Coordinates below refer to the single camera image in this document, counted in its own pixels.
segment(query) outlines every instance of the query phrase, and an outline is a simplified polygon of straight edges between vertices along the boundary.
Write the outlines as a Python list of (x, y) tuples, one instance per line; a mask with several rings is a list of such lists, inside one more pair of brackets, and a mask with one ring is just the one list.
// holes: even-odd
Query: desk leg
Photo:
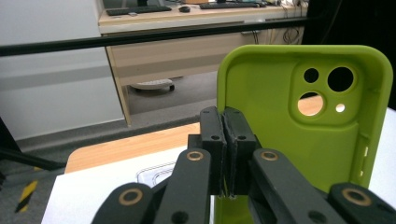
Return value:
[(122, 113), (125, 117), (125, 121), (128, 126), (131, 126), (131, 115), (129, 113), (129, 101), (128, 101), (128, 86), (121, 86), (120, 78), (117, 72), (117, 65), (113, 57), (113, 51), (111, 47), (106, 47), (107, 58), (110, 61), (111, 71), (113, 73), (114, 83), (116, 85), (117, 94), (121, 104)]

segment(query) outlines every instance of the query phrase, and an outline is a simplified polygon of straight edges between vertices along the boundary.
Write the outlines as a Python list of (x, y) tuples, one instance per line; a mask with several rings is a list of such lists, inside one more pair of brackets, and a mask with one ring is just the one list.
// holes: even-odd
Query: black computer mouse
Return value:
[(179, 9), (178, 9), (178, 11), (179, 12), (190, 12), (190, 8), (189, 7), (180, 7)]

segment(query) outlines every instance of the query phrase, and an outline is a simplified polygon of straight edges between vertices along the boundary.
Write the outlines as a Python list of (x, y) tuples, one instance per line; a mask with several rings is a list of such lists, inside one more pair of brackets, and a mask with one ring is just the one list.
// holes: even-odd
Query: white wall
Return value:
[[(100, 36), (96, 0), (0, 0), (0, 45)], [(104, 48), (0, 58), (0, 116), (15, 139), (123, 119)]]

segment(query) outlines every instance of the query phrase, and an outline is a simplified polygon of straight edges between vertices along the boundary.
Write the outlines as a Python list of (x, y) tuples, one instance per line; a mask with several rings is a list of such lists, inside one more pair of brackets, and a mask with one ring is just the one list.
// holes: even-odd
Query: keyboard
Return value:
[(115, 8), (106, 10), (107, 15), (109, 16), (121, 16), (128, 15), (130, 12), (134, 12), (137, 14), (140, 13), (150, 13), (150, 12), (162, 12), (162, 11), (170, 11), (172, 8), (170, 7), (162, 7), (162, 6), (147, 6), (147, 7), (127, 7), (127, 8)]
[(258, 3), (203, 3), (201, 9), (238, 8), (238, 7), (260, 7)]

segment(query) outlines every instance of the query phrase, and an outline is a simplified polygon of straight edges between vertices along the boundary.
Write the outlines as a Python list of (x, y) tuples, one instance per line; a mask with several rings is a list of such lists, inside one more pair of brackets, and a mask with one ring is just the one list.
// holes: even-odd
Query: green phone case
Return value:
[[(392, 78), (369, 47), (244, 46), (219, 67), (217, 104), (243, 112), (262, 146), (283, 152), (316, 188), (367, 188)], [(322, 107), (303, 114), (298, 103), (312, 95)], [(245, 200), (217, 199), (215, 222), (247, 223)]]

